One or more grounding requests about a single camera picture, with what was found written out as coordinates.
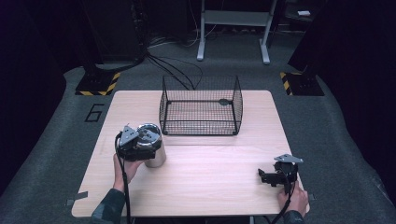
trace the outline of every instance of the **sleeve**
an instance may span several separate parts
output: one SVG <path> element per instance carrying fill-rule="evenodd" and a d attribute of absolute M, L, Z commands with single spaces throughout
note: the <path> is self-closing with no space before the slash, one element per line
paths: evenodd
<path fill-rule="evenodd" d="M 297 211 L 291 210 L 283 215 L 285 224 L 305 224 L 304 218 Z"/>
<path fill-rule="evenodd" d="M 117 189 L 109 190 L 105 198 L 93 211 L 90 223 L 120 223 L 124 204 L 124 194 L 121 191 Z"/>

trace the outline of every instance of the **hand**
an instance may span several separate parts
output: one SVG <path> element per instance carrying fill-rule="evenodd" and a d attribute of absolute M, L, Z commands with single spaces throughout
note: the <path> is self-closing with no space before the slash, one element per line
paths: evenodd
<path fill-rule="evenodd" d="M 308 192 L 300 188 L 300 183 L 298 180 L 294 183 L 294 185 L 294 192 L 291 195 L 290 204 L 288 209 L 286 209 L 286 212 L 294 210 L 299 212 L 301 216 L 304 217 L 306 213 L 306 206 L 308 205 Z M 288 198 L 289 194 L 285 194 L 285 189 L 282 189 L 277 194 L 277 201 L 279 202 L 281 209 L 285 205 L 285 202 L 288 200 Z"/>
<path fill-rule="evenodd" d="M 124 192 L 124 182 L 123 182 L 123 178 L 122 178 L 122 170 L 120 167 L 120 163 L 119 163 L 117 154 L 113 155 L 113 162 L 114 162 L 114 176 L 115 176 L 113 189 L 117 189 L 121 192 Z M 143 162 L 144 161 L 125 161 L 124 170 L 125 170 L 125 173 L 127 176 L 128 184 L 131 183 L 132 178 L 134 178 L 134 175 L 136 174 L 137 168 Z"/>

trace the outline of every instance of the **silver cylinder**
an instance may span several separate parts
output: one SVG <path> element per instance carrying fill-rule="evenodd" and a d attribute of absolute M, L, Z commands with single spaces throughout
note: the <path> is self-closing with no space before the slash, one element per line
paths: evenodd
<path fill-rule="evenodd" d="M 137 129 L 139 133 L 144 130 L 152 132 L 153 135 L 155 136 L 154 137 L 151 136 L 151 138 L 147 141 L 140 139 L 137 142 L 138 146 L 141 147 L 142 149 L 143 148 L 157 149 L 155 152 L 155 158 L 145 161 L 145 164 L 147 167 L 150 168 L 160 167 L 161 165 L 163 165 L 163 163 L 166 160 L 166 153 L 165 153 L 165 148 L 163 147 L 163 138 L 161 136 L 161 131 L 157 125 L 152 123 L 142 124 Z"/>

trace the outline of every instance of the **table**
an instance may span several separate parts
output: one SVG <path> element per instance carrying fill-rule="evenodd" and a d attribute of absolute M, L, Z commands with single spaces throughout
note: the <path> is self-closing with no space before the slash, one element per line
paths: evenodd
<path fill-rule="evenodd" d="M 90 217 L 114 181 L 114 140 L 124 125 L 159 126 L 161 91 L 117 91 L 106 115 L 76 200 L 75 217 Z M 236 136 L 163 135 L 167 160 L 159 168 L 142 164 L 129 190 L 132 217 L 254 216 L 277 214 L 276 193 L 262 183 L 258 168 L 273 173 L 274 157 L 289 153 L 269 91 L 242 91 Z"/>
<path fill-rule="evenodd" d="M 223 25 L 246 25 L 246 26 L 264 26 L 265 31 L 260 39 L 260 48 L 262 50 L 262 61 L 264 64 L 270 63 L 268 49 L 266 46 L 268 34 L 270 32 L 272 19 L 276 7 L 276 1 L 272 0 L 269 12 L 246 12 L 246 11 L 222 11 L 222 10 L 205 10 L 205 0 L 201 4 L 201 38 L 198 47 L 197 60 L 202 61 L 205 53 L 205 24 L 223 24 Z"/>

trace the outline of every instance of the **wire mesh basket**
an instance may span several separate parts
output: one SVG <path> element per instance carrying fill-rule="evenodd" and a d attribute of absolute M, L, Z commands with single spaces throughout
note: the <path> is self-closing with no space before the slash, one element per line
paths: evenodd
<path fill-rule="evenodd" d="M 239 79 L 163 77 L 160 125 L 169 135 L 237 135 L 243 100 Z"/>

